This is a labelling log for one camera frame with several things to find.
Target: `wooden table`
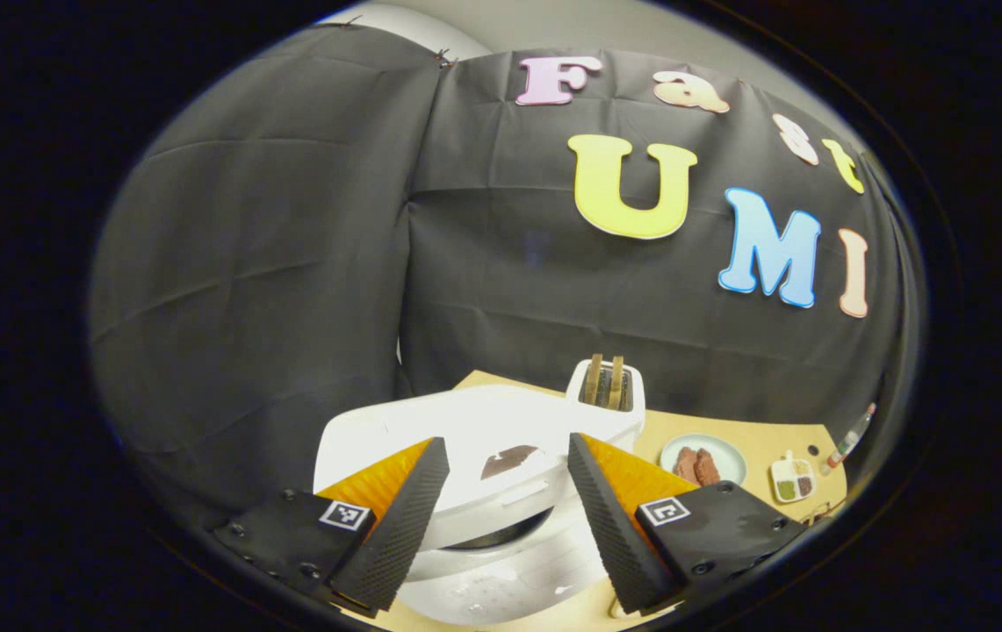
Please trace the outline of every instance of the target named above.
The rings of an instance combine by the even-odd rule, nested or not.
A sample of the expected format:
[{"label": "wooden table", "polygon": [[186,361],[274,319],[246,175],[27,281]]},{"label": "wooden table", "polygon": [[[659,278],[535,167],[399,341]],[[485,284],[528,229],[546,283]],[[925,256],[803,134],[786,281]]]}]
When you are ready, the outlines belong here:
[{"label": "wooden table", "polygon": [[[556,391],[505,380],[484,372],[470,373],[455,389],[485,385],[511,385],[557,397],[564,396]],[[849,492],[849,480],[843,471],[843,465],[828,477],[822,477],[820,472],[816,472],[821,467],[822,461],[831,455],[835,448],[833,438],[823,425],[757,424],[646,411],[644,430],[636,440],[634,455],[657,464],[664,446],[681,435],[709,435],[719,437],[722,441],[733,445],[746,461],[746,480],[742,482],[742,489],[767,501],[779,512],[794,520],[805,519],[814,511],[838,507]],[[810,445],[817,448],[818,457],[810,456]],[[771,493],[770,468],[774,461],[786,456],[786,450],[793,450],[795,459],[806,459],[814,465],[817,494],[804,501],[782,504],[775,501]],[[651,621],[662,614],[649,616],[634,614],[626,619],[614,619],[609,616],[609,608],[612,607],[614,600],[614,589],[609,584],[609,579],[603,579],[554,607],[525,616],[523,619],[495,625],[472,627],[472,625],[453,625],[434,621],[405,607],[399,600],[392,604],[391,611],[380,612],[375,621],[352,612],[343,612],[353,619],[375,623],[380,628],[404,632],[432,629],[439,632],[518,632],[524,629],[551,629],[552,632],[615,632],[617,629],[633,627],[642,621]]]}]

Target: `white appliance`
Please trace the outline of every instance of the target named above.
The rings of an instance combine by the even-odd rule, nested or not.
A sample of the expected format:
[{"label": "white appliance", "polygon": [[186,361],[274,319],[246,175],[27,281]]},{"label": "white appliance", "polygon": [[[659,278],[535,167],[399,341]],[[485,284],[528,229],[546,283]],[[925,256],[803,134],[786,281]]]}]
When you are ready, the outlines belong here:
[{"label": "white appliance", "polygon": [[[644,428],[636,369],[623,368],[632,406],[610,411],[580,400],[589,365],[585,360],[574,369],[565,397],[480,386],[341,414],[322,436],[313,491],[428,437],[444,437],[450,475],[400,601],[431,619],[465,625],[512,621],[552,607],[606,577],[567,471],[570,433],[632,452]],[[604,372],[610,368],[602,363]],[[516,447],[529,447],[523,463],[483,479],[490,458]],[[548,509],[539,527],[511,543],[448,549]]]}]

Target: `meat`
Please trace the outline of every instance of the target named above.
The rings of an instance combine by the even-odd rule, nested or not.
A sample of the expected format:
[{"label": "meat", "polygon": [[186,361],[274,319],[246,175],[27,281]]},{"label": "meat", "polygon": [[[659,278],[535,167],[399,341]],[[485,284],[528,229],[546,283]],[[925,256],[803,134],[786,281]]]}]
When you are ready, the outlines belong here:
[{"label": "meat", "polygon": [[693,469],[696,472],[696,480],[700,481],[700,487],[713,485],[720,481],[718,469],[714,468],[714,460],[710,456],[710,452],[702,448],[696,452],[696,464],[694,464]]},{"label": "meat", "polygon": [[682,480],[699,485],[700,480],[696,478],[696,451],[690,448],[681,448],[679,456],[676,457],[676,468],[672,469],[672,473]]}]

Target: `screw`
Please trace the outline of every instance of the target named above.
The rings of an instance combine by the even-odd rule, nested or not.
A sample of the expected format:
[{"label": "screw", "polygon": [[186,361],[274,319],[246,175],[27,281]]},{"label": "screw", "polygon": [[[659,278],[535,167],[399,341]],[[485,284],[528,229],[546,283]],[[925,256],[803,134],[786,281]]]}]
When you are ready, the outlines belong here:
[{"label": "screw", "polygon": [[310,563],[301,563],[297,566],[302,575],[309,577],[309,579],[319,579],[321,577],[321,572],[317,570],[317,565]]}]

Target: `yellow letter u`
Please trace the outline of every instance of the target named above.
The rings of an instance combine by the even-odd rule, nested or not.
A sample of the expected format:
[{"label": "yellow letter u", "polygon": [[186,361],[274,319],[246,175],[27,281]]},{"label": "yellow letter u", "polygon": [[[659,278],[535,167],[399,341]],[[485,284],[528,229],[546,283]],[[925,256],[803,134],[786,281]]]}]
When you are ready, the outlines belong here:
[{"label": "yellow letter u", "polygon": [[567,140],[577,154],[574,163],[574,205],[593,226],[636,239],[671,235],[688,213],[688,167],[696,154],[672,145],[649,145],[660,163],[660,195],[649,210],[622,201],[622,157],[633,151],[624,138],[580,133]]}]

